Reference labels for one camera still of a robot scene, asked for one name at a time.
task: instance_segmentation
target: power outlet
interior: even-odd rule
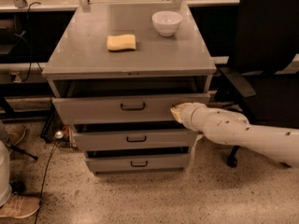
[[[21,78],[21,75],[20,75],[19,71],[11,71],[11,72],[9,72],[9,74],[11,76],[12,82],[15,82],[15,83],[21,83],[22,82],[22,78]]]

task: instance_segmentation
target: white robotic arm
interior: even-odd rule
[[[299,167],[299,130],[251,125],[240,113],[200,103],[177,105],[171,112],[186,128],[202,132],[214,143],[246,147]]]

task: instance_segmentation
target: gray countertop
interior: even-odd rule
[[[172,10],[183,16],[179,30],[164,37],[151,16]],[[108,35],[134,34],[136,50],[107,50]],[[186,3],[91,4],[79,7],[47,63],[45,77],[210,75],[215,72]]]

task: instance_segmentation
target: speckled floor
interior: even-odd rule
[[[52,150],[39,137],[43,124],[25,122],[28,134],[21,144],[38,161],[12,155],[12,179],[24,180],[27,195],[39,195]],[[36,223],[299,223],[299,169],[244,148],[232,169],[224,163],[229,150],[204,139],[185,173],[94,176],[82,153],[56,149]],[[35,220],[33,215],[2,218],[0,223]]]

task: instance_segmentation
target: chair backrest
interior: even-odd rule
[[[275,72],[299,53],[299,0],[240,0],[228,66]]]

